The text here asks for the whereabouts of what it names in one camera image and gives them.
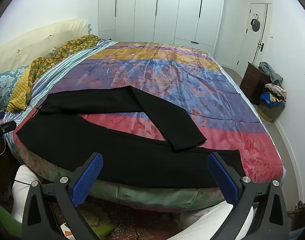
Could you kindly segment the black pants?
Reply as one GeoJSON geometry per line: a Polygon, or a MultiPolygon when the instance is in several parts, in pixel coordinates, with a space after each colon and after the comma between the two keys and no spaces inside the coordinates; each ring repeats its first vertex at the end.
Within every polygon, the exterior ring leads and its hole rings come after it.
{"type": "Polygon", "coordinates": [[[135,87],[49,94],[18,131],[20,142],[53,165],[73,171],[94,152],[103,156],[99,179],[144,189],[216,187],[207,167],[211,149],[187,111],[135,87]],[[143,112],[162,140],[109,129],[86,114],[143,112]]]}

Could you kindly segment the yellow floral blanket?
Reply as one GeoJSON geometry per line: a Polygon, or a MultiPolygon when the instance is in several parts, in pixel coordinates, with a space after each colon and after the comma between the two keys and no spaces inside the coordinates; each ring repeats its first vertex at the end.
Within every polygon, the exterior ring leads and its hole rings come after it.
{"type": "Polygon", "coordinates": [[[10,101],[6,107],[7,111],[15,112],[25,110],[31,100],[33,83],[56,64],[67,59],[67,57],[84,49],[97,45],[101,40],[96,35],[88,34],[80,38],[67,41],[51,57],[36,58],[23,72],[21,78],[16,82],[10,101]]]}

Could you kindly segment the teal patterned pillow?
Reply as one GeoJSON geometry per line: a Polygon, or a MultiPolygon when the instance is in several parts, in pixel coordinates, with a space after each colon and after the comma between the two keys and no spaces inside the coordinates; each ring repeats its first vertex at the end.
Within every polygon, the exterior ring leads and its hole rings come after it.
{"type": "Polygon", "coordinates": [[[0,74],[0,108],[4,111],[10,101],[16,82],[20,79],[27,66],[0,74]]]}

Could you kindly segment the striped blue bedsheet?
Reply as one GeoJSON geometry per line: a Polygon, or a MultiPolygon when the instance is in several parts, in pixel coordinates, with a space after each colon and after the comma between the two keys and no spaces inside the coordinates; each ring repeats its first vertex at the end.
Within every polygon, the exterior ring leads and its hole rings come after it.
{"type": "Polygon", "coordinates": [[[41,76],[39,81],[34,82],[31,101],[25,110],[21,110],[15,113],[7,111],[2,119],[3,124],[9,121],[16,122],[18,126],[29,114],[29,112],[37,105],[37,103],[48,94],[48,92],[59,82],[72,68],[80,64],[89,56],[94,55],[108,47],[111,47],[118,43],[112,40],[102,40],[92,48],[78,51],[77,53],[69,56],[67,59],[55,65],[52,69],[48,70],[41,76]]]}

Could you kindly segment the cream padded headboard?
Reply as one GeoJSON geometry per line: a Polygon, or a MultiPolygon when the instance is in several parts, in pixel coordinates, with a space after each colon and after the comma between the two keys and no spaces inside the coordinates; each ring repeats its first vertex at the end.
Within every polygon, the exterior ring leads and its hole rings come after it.
{"type": "Polygon", "coordinates": [[[72,19],[26,32],[0,47],[0,74],[29,65],[38,57],[88,34],[84,19],[72,19]]]}

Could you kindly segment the patterned floor rug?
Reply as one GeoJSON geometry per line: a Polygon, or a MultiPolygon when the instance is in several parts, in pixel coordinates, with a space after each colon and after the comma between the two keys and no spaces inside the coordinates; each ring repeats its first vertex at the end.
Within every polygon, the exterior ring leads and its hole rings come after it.
{"type": "Polygon", "coordinates": [[[140,210],[100,199],[77,207],[100,239],[169,239],[186,227],[180,215],[140,210]]]}

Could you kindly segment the olive laundry basket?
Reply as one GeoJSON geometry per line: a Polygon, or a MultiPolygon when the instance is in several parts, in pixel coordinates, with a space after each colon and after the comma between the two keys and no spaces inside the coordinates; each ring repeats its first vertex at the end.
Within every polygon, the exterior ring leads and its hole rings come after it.
{"type": "Polygon", "coordinates": [[[284,109],[284,105],[270,106],[265,101],[261,101],[258,106],[258,113],[265,121],[275,122],[284,109]]]}

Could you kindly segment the dark wooden nightstand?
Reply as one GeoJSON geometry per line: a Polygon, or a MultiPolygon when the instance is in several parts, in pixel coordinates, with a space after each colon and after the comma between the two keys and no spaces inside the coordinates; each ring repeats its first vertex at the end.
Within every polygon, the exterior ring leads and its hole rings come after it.
{"type": "Polygon", "coordinates": [[[248,63],[239,88],[252,104],[258,106],[267,83],[270,83],[270,76],[256,68],[253,64],[248,63]]]}

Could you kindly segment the colourful satin bedspread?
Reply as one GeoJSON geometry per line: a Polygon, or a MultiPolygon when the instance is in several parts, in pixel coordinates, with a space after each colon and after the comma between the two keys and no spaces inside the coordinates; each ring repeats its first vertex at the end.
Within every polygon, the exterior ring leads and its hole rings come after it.
{"type": "MultiPolygon", "coordinates": [[[[49,181],[65,170],[28,150],[17,131],[35,115],[49,94],[131,86],[184,108],[206,138],[203,148],[217,152],[241,176],[255,183],[284,178],[284,167],[268,130],[235,82],[206,52],[181,46],[118,42],[72,68],[7,137],[22,163],[49,181]]],[[[143,112],[86,114],[94,124],[149,139],[161,133],[143,112]]],[[[219,188],[144,189],[100,180],[91,189],[99,199],[139,209],[180,213],[223,201],[219,188]]]]}

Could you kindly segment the white room door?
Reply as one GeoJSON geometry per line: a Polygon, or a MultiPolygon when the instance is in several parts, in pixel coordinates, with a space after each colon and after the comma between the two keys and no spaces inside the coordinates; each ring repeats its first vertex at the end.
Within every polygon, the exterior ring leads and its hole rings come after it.
{"type": "Polygon", "coordinates": [[[248,63],[259,64],[259,61],[261,61],[262,53],[270,31],[271,15],[271,3],[250,4],[246,31],[236,64],[238,69],[244,69],[248,63]],[[254,14],[259,14],[261,27],[258,32],[254,32],[250,24],[254,14]]]}

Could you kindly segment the black hat on door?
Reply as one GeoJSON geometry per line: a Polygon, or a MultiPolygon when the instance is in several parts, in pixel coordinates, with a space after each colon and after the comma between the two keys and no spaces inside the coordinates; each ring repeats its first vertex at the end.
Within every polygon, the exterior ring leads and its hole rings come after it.
{"type": "Polygon", "coordinates": [[[259,21],[259,14],[254,14],[253,19],[250,22],[252,30],[254,32],[258,32],[260,27],[261,27],[261,23],[259,21]]]}

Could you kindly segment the white wardrobe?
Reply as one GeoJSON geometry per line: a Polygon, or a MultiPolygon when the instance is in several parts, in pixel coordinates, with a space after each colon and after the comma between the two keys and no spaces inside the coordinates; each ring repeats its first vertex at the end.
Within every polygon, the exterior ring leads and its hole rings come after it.
{"type": "Polygon", "coordinates": [[[187,46],[213,55],[224,0],[98,0],[98,34],[187,46]]]}

